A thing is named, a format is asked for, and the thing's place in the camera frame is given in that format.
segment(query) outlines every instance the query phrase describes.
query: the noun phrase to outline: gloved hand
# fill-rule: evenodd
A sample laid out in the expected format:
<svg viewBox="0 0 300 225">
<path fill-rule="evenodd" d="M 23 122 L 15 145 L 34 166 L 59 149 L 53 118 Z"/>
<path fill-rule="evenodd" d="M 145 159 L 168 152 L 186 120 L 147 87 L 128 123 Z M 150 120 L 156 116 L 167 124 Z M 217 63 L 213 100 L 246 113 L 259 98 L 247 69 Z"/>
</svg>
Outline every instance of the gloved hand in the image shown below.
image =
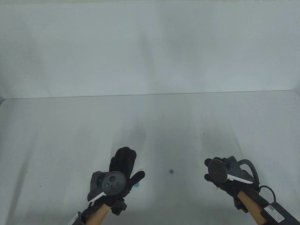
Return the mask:
<svg viewBox="0 0 300 225">
<path fill-rule="evenodd" d="M 219 157 L 215 157 L 213 159 L 218 159 L 222 162 L 226 162 L 226 158 L 219 158 Z M 204 164 L 206 166 L 208 166 L 209 162 L 211 161 L 212 159 L 206 159 L 204 161 Z M 243 183 L 243 182 L 240 182 L 240 181 L 236 181 L 236 180 L 227 180 L 226 182 L 224 183 L 219 183 L 219 182 L 216 182 L 214 181 L 209 174 L 205 174 L 204 175 L 204 178 L 207 180 L 207 181 L 210 181 L 212 182 L 214 185 L 216 185 L 217 187 L 219 187 L 220 189 L 222 189 L 223 191 L 227 192 L 227 194 L 229 194 L 231 197 L 233 198 L 237 198 L 237 194 L 240 192 L 240 191 L 243 191 L 243 190 L 246 190 L 250 187 L 254 188 L 257 192 L 259 192 L 259 189 L 258 189 L 258 185 L 257 183 L 252 183 L 252 184 L 246 184 L 246 183 Z"/>
<path fill-rule="evenodd" d="M 129 147 L 118 149 L 115 156 L 112 157 L 109 165 L 109 172 L 119 171 L 124 174 L 126 178 L 126 186 L 122 192 L 114 196 L 102 196 L 97 199 L 93 205 L 82 212 L 81 218 L 85 222 L 88 216 L 96 212 L 103 204 L 111 207 L 114 214 L 119 215 L 122 210 L 125 210 L 124 197 L 129 194 L 132 187 L 145 177 L 144 171 L 139 171 L 130 178 L 137 154 Z"/>
<path fill-rule="evenodd" d="M 129 147 L 118 149 L 115 156 L 112 157 L 110 161 L 109 173 L 113 171 L 119 171 L 123 173 L 126 177 L 126 186 L 118 195 L 102 196 L 96 200 L 95 203 L 97 203 L 97 201 L 103 202 L 107 206 L 114 208 L 119 206 L 124 201 L 123 198 L 129 194 L 132 187 L 145 177 L 145 172 L 139 171 L 134 174 L 132 178 L 130 178 L 136 157 L 136 152 Z"/>
</svg>

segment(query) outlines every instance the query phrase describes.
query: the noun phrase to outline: white backdrop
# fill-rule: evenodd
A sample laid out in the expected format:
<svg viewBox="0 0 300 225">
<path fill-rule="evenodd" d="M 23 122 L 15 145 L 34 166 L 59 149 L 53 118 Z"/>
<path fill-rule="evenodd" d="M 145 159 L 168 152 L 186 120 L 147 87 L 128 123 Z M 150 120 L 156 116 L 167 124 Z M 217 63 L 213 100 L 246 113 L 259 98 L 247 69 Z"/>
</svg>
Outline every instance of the white backdrop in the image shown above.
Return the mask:
<svg viewBox="0 0 300 225">
<path fill-rule="evenodd" d="M 0 224 L 67 224 L 88 206 L 92 173 L 123 146 L 146 176 L 103 224 L 253 225 L 203 177 L 206 158 L 231 155 L 249 159 L 299 220 L 299 100 L 291 91 L 6 100 Z M 272 201 L 268 189 L 261 195 Z"/>
<path fill-rule="evenodd" d="M 300 84 L 300 1 L 0 5 L 6 98 Z"/>
</svg>

